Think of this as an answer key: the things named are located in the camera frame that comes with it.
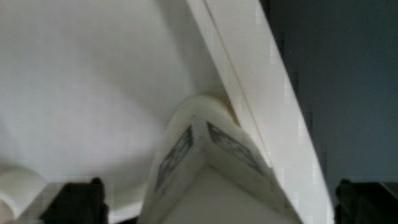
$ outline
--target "white wall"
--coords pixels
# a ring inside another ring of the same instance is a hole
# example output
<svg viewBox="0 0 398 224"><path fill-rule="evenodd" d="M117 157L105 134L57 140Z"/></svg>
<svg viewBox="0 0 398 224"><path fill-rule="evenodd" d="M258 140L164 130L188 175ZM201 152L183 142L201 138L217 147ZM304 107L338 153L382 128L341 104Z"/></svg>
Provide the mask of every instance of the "white wall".
<svg viewBox="0 0 398 224"><path fill-rule="evenodd" d="M174 107L222 94L183 0L0 0L0 164L141 182Z"/></svg>

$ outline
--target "dark wall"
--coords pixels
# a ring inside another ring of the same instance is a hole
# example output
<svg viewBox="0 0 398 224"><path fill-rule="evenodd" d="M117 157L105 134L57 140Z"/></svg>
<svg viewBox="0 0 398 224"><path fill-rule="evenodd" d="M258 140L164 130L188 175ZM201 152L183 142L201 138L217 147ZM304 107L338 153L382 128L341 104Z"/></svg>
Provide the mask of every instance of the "dark wall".
<svg viewBox="0 0 398 224"><path fill-rule="evenodd" d="M398 1L265 8L334 194L341 178L398 182Z"/></svg>

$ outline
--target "wall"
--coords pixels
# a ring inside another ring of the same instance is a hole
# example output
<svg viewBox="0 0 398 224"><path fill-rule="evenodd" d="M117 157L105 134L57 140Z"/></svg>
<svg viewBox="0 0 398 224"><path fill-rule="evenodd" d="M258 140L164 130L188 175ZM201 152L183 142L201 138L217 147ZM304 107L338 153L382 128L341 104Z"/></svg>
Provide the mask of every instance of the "wall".
<svg viewBox="0 0 398 224"><path fill-rule="evenodd" d="M270 1L332 195L341 178L398 180L396 20L396 1Z"/></svg>
<svg viewBox="0 0 398 224"><path fill-rule="evenodd" d="M174 107L224 89L183 0L0 1L0 164L146 178Z"/></svg>

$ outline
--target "black object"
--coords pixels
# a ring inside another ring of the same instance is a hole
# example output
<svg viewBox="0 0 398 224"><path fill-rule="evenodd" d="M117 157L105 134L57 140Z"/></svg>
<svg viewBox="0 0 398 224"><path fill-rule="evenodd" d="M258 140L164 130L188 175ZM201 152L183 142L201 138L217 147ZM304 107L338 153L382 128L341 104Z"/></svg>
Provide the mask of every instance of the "black object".
<svg viewBox="0 0 398 224"><path fill-rule="evenodd" d="M68 183L41 215L46 224L109 224L105 187L100 178L91 183Z"/></svg>
<svg viewBox="0 0 398 224"><path fill-rule="evenodd" d="M336 224L396 224L398 199L384 184L341 181Z"/></svg>

